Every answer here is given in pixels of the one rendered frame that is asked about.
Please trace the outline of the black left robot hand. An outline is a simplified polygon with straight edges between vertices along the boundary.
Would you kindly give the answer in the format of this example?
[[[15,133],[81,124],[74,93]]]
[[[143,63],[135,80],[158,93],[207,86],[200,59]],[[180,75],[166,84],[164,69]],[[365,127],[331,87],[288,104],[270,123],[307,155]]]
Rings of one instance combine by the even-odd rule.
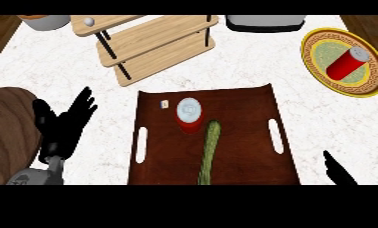
[[[43,99],[33,101],[36,127],[42,133],[39,161],[44,164],[59,156],[67,160],[75,151],[84,127],[98,109],[89,87],[80,92],[71,107],[56,115]]]

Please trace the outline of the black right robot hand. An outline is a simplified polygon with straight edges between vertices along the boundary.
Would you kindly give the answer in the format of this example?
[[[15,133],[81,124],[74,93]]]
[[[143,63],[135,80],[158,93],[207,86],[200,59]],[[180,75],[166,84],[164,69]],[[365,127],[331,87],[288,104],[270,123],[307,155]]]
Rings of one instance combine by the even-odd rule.
[[[328,151],[324,151],[326,175],[337,185],[356,186],[357,182]]]

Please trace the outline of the long green squash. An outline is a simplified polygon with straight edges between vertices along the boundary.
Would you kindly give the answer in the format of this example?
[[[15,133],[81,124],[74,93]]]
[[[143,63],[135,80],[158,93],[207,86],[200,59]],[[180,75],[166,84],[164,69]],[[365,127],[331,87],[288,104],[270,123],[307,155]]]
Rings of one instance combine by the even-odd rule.
[[[211,184],[213,159],[214,159],[220,134],[222,134],[220,122],[217,120],[211,120],[208,122],[207,130],[205,130],[204,153],[202,153],[202,160],[201,160],[201,169],[198,174],[200,185]]]

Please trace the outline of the dark brown wooden tray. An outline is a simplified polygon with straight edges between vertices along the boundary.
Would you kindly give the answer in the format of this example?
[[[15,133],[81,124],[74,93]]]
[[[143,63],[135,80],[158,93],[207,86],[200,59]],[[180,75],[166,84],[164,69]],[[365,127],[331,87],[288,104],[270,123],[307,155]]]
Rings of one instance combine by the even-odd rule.
[[[198,100],[202,120],[197,133],[183,132],[177,104]],[[137,97],[135,129],[146,130],[142,162],[130,163],[129,183],[297,185],[291,152],[276,152],[269,130],[281,115],[270,85],[259,88],[145,93]]]

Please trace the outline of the pale wooden tiered shelf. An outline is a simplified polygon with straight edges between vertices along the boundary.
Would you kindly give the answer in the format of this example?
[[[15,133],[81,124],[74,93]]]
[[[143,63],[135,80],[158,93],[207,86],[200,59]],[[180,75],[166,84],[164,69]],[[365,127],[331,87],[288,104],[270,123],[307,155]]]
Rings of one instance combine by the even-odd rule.
[[[95,19],[95,25],[84,24]],[[118,84],[129,86],[214,48],[210,27],[216,15],[164,15],[109,35],[115,26],[142,15],[73,15],[78,37],[95,35],[101,63],[115,70]]]

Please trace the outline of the brown wooden round object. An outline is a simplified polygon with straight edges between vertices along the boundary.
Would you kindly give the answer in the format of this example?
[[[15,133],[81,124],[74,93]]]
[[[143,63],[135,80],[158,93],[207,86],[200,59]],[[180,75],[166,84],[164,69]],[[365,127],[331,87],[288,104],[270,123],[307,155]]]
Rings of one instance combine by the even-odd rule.
[[[0,88],[0,185],[28,168],[39,149],[42,134],[34,125],[34,94],[16,87]]]

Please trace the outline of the red can with white lid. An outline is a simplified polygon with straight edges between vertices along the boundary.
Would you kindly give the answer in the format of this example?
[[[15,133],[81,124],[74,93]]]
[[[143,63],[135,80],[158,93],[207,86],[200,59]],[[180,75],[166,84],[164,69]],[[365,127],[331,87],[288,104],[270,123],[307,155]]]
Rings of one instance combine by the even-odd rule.
[[[183,98],[176,106],[176,121],[182,131],[194,134],[204,120],[202,106],[195,98]]]

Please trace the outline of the red can with grey lid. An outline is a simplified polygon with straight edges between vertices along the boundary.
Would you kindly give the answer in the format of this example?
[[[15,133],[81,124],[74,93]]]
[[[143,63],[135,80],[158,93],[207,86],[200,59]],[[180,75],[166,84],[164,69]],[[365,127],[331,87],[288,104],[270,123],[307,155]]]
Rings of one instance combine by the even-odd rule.
[[[326,67],[326,75],[332,80],[341,80],[369,61],[368,51],[352,47]]]

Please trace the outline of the yellow patterned plate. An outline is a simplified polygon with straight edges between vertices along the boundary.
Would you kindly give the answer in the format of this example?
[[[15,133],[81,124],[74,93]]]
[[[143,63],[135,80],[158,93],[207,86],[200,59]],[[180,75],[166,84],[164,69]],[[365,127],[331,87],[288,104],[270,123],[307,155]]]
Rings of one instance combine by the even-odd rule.
[[[312,30],[301,41],[301,59],[318,81],[352,97],[378,95],[378,50],[356,34]]]

